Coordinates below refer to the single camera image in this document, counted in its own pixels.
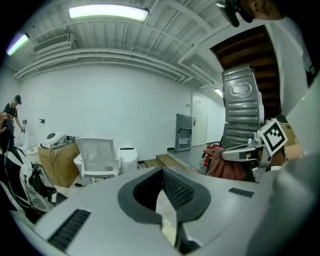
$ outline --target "air conditioner unit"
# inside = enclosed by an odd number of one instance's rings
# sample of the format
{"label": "air conditioner unit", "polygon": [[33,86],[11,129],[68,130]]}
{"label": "air conditioner unit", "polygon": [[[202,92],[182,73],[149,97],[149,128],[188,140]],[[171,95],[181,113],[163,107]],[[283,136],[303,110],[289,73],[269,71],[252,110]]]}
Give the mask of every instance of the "air conditioner unit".
{"label": "air conditioner unit", "polygon": [[74,34],[64,34],[44,41],[33,48],[36,59],[79,48]]}

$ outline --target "door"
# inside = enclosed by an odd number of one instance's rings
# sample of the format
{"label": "door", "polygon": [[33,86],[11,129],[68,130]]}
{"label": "door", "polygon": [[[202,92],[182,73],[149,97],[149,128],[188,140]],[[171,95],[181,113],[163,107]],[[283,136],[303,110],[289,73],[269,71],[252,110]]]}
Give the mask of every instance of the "door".
{"label": "door", "polygon": [[205,145],[207,143],[208,108],[207,100],[193,92],[192,94],[192,146]]}

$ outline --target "fluorescent light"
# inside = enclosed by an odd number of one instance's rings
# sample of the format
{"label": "fluorescent light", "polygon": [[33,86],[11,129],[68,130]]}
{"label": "fluorescent light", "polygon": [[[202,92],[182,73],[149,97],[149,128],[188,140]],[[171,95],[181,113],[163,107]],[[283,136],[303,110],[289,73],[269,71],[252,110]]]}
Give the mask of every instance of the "fluorescent light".
{"label": "fluorescent light", "polygon": [[220,8],[225,8],[226,6],[220,2],[216,3],[216,6],[220,7]]}
{"label": "fluorescent light", "polygon": [[19,47],[21,47],[26,41],[28,41],[28,37],[23,34],[20,36],[14,44],[12,44],[8,50],[6,50],[6,53],[10,56],[12,55]]}
{"label": "fluorescent light", "polygon": [[149,12],[125,5],[91,4],[70,8],[69,14],[72,19],[85,16],[119,16],[144,22]]}
{"label": "fluorescent light", "polygon": [[220,89],[214,89],[214,91],[219,94],[221,97],[224,97],[222,91]]}

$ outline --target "black cap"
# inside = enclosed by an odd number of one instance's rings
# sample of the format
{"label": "black cap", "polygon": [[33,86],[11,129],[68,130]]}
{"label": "black cap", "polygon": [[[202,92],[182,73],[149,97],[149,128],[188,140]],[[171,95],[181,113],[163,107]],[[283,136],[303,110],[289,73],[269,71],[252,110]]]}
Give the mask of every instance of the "black cap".
{"label": "black cap", "polygon": [[21,105],[22,102],[21,102],[21,97],[20,97],[20,95],[15,96],[14,99],[16,100],[16,102],[18,102],[18,104]]}
{"label": "black cap", "polygon": [[248,23],[251,23],[254,17],[248,14],[241,7],[241,0],[224,0],[218,1],[216,3],[219,10],[222,12],[223,16],[226,18],[228,22],[230,22],[234,27],[239,27],[240,23],[236,16],[236,12],[238,12],[241,17]]}
{"label": "black cap", "polygon": [[241,0],[236,0],[236,7],[237,7],[238,13],[241,15],[242,19],[245,22],[251,23],[253,21],[254,17],[251,16],[249,13],[245,11],[245,9],[242,8]]}

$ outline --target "white panel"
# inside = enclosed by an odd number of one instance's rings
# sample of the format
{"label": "white panel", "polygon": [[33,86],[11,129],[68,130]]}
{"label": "white panel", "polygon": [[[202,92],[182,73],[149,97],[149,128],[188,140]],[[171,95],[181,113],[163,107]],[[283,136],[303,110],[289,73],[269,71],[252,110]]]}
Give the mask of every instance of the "white panel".
{"label": "white panel", "polygon": [[[191,104],[191,93],[183,84],[140,69],[77,66],[24,80],[20,118],[28,120],[37,144],[52,131],[63,130],[114,139],[116,150],[132,145],[140,160],[154,159],[174,145],[175,117],[190,115],[186,104]],[[66,110],[72,114],[62,114]],[[42,117],[45,125],[39,124]]]}
{"label": "white panel", "polygon": [[287,115],[308,91],[302,57],[287,33],[276,24],[266,26],[279,69],[281,113]]}

